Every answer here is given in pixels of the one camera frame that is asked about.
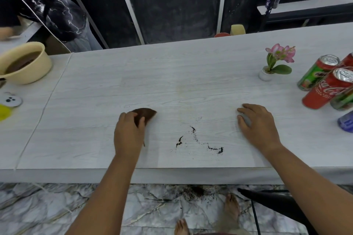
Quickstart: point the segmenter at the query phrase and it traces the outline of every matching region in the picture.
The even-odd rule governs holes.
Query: brown liquid
[[[41,51],[35,51],[22,56],[20,59],[17,59],[16,61],[10,64],[10,66],[5,71],[5,74],[21,70],[22,68],[26,67],[28,64],[33,62],[36,58],[38,58],[41,53]]]

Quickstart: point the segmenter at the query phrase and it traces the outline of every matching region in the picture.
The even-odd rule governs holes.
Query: can lid
[[[353,71],[337,68],[333,71],[333,75],[341,81],[344,82],[353,82]]]
[[[339,57],[331,54],[327,54],[324,56],[321,56],[319,58],[324,64],[330,65],[330,66],[336,66],[340,63]]]

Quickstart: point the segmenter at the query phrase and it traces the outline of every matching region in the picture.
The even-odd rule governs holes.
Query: marble floor
[[[0,230],[4,235],[62,235],[83,208],[96,184],[0,184]],[[225,195],[234,193],[240,223],[257,235],[251,202],[237,188],[285,189],[275,185],[130,185],[121,234],[173,234],[185,218],[192,233],[211,232]],[[255,203],[262,235],[307,234],[306,228]]]

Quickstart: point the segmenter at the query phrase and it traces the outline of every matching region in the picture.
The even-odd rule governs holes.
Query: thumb
[[[247,124],[245,123],[244,118],[241,115],[238,115],[237,118],[238,118],[238,125],[240,127],[240,130],[245,135],[245,133],[247,133],[249,131],[249,126],[247,126]]]
[[[145,131],[145,118],[141,117],[140,121],[138,122],[138,129],[141,131]]]

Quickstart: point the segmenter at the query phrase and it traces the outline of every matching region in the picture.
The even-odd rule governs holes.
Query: cream plastic bowl
[[[51,59],[46,54],[45,46],[39,42],[28,42],[0,55],[0,77],[16,84],[29,84],[41,79],[51,67]],[[6,74],[7,68],[24,55],[40,51],[39,56],[18,71]]]

